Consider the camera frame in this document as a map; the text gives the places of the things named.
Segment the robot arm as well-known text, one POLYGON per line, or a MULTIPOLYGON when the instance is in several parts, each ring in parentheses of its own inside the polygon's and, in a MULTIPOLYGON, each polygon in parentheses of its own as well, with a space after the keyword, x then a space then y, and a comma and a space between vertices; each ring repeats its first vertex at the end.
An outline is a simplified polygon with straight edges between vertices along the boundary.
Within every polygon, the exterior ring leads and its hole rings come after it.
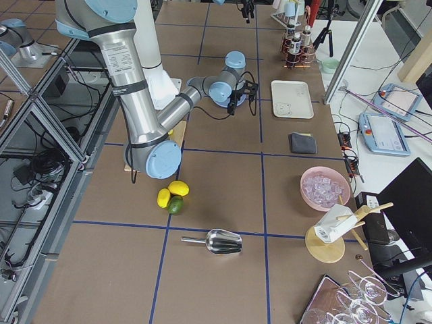
POLYGON ((225 56, 217 76, 191 78, 178 91, 163 69, 150 1, 56 1, 58 31, 96 43, 102 53, 127 125, 124 160, 131 169, 155 179, 172 176, 182 160, 169 131, 203 97, 233 115, 245 99, 255 101, 259 88, 245 79, 246 58, 225 56))
MULTIPOLYGON (((218 5, 223 5, 227 3, 226 0, 212 0, 212 2, 218 5)), ((254 1, 235 0, 234 3, 236 4, 237 10, 242 14, 242 17, 244 18, 245 22, 249 24, 251 19, 254 19, 254 13, 255 13, 254 1)))

